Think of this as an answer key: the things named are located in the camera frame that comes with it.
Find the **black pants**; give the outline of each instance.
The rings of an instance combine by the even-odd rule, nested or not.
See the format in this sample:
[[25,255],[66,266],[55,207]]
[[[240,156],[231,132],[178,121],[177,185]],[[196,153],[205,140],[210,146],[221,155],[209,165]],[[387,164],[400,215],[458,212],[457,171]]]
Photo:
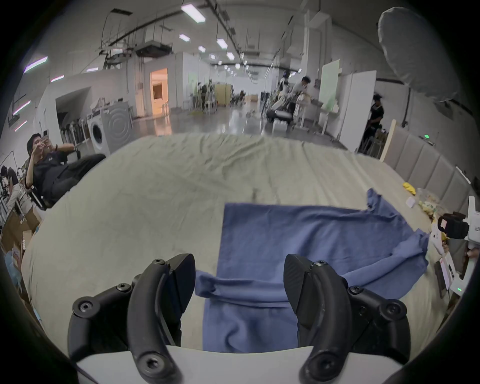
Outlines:
[[49,202],[53,205],[82,179],[95,165],[105,158],[104,154],[90,155],[69,164],[55,179],[50,189]]

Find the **glossy floor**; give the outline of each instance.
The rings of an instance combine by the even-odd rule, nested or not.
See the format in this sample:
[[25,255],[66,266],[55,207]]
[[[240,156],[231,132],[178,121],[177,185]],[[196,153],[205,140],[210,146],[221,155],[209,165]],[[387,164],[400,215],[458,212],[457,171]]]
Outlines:
[[286,137],[319,145],[343,148],[342,144],[332,141],[330,136],[308,133],[303,129],[286,132],[285,126],[261,119],[258,104],[243,107],[219,107],[215,114],[201,111],[185,111],[166,117],[150,117],[133,122],[133,129],[138,137],[147,135],[170,135],[174,133],[229,133],[246,135],[267,135]]

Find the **hand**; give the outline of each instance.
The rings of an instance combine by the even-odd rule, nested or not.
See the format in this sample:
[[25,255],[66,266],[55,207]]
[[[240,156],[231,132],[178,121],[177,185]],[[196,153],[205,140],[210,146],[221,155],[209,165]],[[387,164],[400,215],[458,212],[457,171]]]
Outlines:
[[47,148],[50,148],[51,150],[53,150],[53,145],[52,145],[52,143],[51,143],[51,141],[48,137],[45,137],[42,140],[42,142],[43,142],[44,147],[47,147]]
[[467,256],[470,258],[478,258],[479,253],[480,251],[478,248],[473,248],[470,251],[467,251]]
[[41,154],[43,152],[43,147],[44,147],[44,144],[42,142],[39,142],[38,144],[34,145],[32,154],[33,155]]

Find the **cardboard box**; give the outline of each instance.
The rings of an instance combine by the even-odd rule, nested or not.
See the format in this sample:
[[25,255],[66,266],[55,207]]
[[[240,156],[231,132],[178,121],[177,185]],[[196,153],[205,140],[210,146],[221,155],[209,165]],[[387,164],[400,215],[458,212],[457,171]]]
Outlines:
[[39,224],[40,220],[35,213],[35,207],[32,206],[32,208],[30,208],[22,221],[15,210],[12,209],[5,221],[0,237],[0,244],[3,251],[5,253],[11,251],[14,245],[16,245],[18,249],[21,249],[24,239],[23,233],[25,231],[35,233],[36,227]]

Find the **yellow object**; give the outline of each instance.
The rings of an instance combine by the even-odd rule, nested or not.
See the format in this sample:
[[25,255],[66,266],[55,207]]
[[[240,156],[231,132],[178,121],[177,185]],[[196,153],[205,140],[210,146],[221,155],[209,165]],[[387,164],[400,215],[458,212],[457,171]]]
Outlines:
[[409,191],[412,195],[416,195],[417,192],[415,191],[415,188],[410,183],[403,183],[403,188],[405,188],[407,191]]

